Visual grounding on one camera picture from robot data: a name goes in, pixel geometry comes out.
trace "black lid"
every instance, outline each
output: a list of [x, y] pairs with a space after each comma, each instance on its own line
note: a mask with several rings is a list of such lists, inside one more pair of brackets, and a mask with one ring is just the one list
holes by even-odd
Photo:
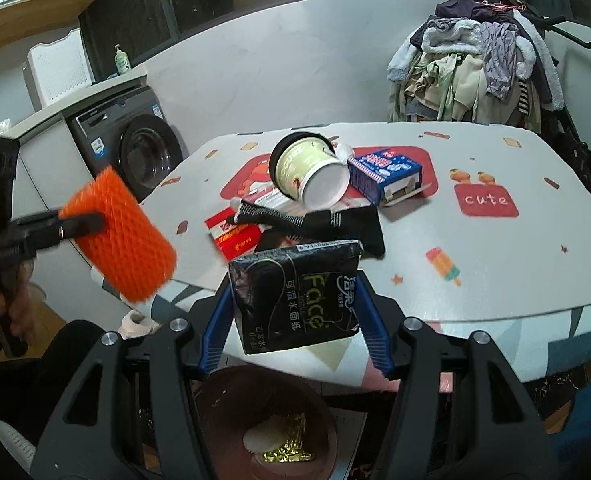
[[275, 145], [273, 152], [271, 152], [271, 158], [269, 159], [269, 162], [268, 162], [268, 174], [271, 176], [271, 180], [273, 181], [273, 184], [275, 185], [275, 187], [277, 187], [277, 189], [279, 189], [282, 192], [282, 194], [286, 195], [289, 198], [292, 198], [293, 200], [297, 200], [297, 197], [289, 195], [284, 189], [282, 189], [280, 187], [280, 185], [277, 183], [277, 179], [275, 178], [275, 170], [277, 170], [277, 161], [280, 160], [280, 157], [282, 156], [282, 154], [288, 148], [290, 148], [294, 142], [297, 142], [298, 140], [306, 139], [307, 137], [314, 137], [316, 139], [323, 140], [325, 142], [325, 144], [331, 150], [331, 153], [333, 153], [335, 155], [335, 150], [333, 149], [333, 144], [331, 144], [331, 141], [328, 140], [325, 136], [323, 136], [322, 134], [317, 134], [315, 132], [300, 131], [300, 132], [293, 132], [292, 134], [288, 134], [286, 137], [284, 137], [282, 140], [280, 140], [280, 142], [278, 142]]

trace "washing machine door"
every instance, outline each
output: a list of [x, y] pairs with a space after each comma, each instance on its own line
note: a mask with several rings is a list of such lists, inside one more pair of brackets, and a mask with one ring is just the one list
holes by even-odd
[[139, 115], [120, 140], [118, 169], [138, 202], [149, 196], [182, 162], [178, 138], [166, 121]]

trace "silver screw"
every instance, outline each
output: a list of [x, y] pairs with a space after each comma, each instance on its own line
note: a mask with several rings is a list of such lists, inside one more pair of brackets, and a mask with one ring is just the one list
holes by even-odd
[[173, 332], [182, 332], [182, 330], [186, 330], [186, 327], [188, 327], [188, 321], [183, 317], [178, 317], [171, 321], [170, 327]]
[[407, 317], [404, 320], [404, 326], [408, 330], [416, 331], [422, 328], [422, 322], [417, 317]]
[[103, 345], [106, 346], [111, 346], [114, 345], [115, 343], [117, 343], [117, 338], [119, 338], [119, 335], [117, 335], [117, 333], [115, 332], [106, 332], [101, 339], [101, 342]]
[[476, 343], [479, 343], [481, 345], [486, 345], [491, 342], [491, 336], [486, 332], [482, 332], [482, 330], [473, 332], [473, 339]]

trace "white wall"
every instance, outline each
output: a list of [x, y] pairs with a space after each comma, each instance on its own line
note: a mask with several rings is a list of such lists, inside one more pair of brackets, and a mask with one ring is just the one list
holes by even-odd
[[386, 121], [386, 67], [445, 0], [302, 0], [248, 14], [146, 61], [191, 152], [213, 137]]
[[[559, 27], [581, 40], [591, 40], [589, 27], [578, 23], [563, 23]], [[564, 99], [578, 134], [591, 149], [591, 50], [552, 32], [547, 33], [546, 43], [560, 61], [558, 73]]]
[[22, 63], [29, 49], [38, 43], [64, 38], [72, 28], [79, 26], [75, 22], [70, 27], [29, 36], [0, 48], [0, 121], [10, 118], [11, 124], [18, 124], [34, 112], [22, 76]]

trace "black tissue package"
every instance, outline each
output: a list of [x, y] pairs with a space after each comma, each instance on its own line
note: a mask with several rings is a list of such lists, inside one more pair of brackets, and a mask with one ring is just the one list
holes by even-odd
[[357, 240], [239, 256], [229, 263], [236, 324], [246, 354], [297, 348], [359, 331], [353, 310]]

